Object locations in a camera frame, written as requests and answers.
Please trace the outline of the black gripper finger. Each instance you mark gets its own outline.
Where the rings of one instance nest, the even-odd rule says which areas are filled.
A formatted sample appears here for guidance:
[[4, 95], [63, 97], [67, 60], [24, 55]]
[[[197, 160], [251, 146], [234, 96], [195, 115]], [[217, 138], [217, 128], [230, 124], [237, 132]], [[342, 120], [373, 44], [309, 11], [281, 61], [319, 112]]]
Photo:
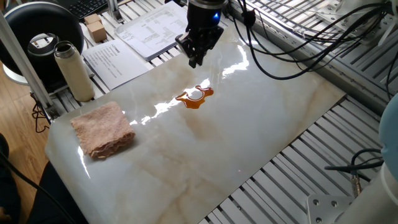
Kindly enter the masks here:
[[212, 27], [209, 29], [202, 29], [200, 31], [200, 43], [198, 53], [198, 64], [203, 64], [203, 58], [208, 50], [211, 50], [219, 38], [221, 37], [224, 29], [220, 26]]
[[188, 64], [192, 68], [195, 68], [198, 65], [197, 62], [197, 53], [193, 44], [192, 39], [189, 36], [189, 33], [180, 34], [175, 38], [176, 43], [181, 48], [182, 52], [188, 57]]

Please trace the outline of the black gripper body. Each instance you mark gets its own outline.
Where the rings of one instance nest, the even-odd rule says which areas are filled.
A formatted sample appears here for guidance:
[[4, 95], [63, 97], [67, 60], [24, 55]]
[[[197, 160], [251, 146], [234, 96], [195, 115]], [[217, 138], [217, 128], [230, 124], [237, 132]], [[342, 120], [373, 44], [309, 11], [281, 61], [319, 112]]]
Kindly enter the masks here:
[[191, 39], [197, 39], [202, 29], [216, 27], [227, 0], [188, 0], [186, 31]]

